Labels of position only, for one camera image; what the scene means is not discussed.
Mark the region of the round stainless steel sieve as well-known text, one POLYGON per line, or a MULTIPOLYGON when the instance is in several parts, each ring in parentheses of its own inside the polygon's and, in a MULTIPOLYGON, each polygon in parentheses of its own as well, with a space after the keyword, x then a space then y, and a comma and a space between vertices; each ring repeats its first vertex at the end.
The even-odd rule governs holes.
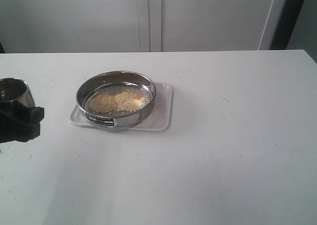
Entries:
POLYGON ((85 81, 77 90, 76 103, 86 121, 107 130, 128 129, 146 120, 153 111, 157 89, 147 76, 133 71, 110 71, 85 81), (88 108, 88 100, 102 93, 117 94, 123 91, 147 94, 149 103, 136 112, 99 113, 88 108))

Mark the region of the yellow and white grain mix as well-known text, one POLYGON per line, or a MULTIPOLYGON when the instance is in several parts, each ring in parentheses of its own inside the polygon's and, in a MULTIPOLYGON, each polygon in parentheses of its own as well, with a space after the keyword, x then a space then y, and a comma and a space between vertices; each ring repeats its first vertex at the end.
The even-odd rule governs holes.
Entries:
POLYGON ((136 112, 145 107, 150 96, 147 94, 123 91, 117 94, 102 93, 88 100, 88 108, 97 113, 136 112))

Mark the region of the white rectangular plastic tray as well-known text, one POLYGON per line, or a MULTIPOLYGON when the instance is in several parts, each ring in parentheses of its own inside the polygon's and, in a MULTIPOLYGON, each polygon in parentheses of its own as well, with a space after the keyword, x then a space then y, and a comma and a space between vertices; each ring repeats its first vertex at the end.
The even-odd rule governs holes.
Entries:
MULTIPOLYGON (((171 122, 174 89, 171 85, 163 82, 155 82, 157 89, 156 101, 151 115, 143 122, 128 128, 128 130, 139 130, 149 132, 164 131, 171 122)), ((75 106, 70 115, 70 123, 89 128, 99 128, 106 130, 105 127, 89 124, 82 115, 78 106, 75 106)))

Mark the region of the stainless steel cup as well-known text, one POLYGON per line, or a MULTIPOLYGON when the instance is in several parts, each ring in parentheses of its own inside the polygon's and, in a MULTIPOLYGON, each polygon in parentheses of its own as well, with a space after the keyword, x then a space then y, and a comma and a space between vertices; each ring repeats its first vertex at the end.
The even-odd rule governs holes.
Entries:
POLYGON ((19 78, 3 78, 0 80, 0 102, 12 105, 20 103, 25 107, 35 107, 29 85, 19 78))

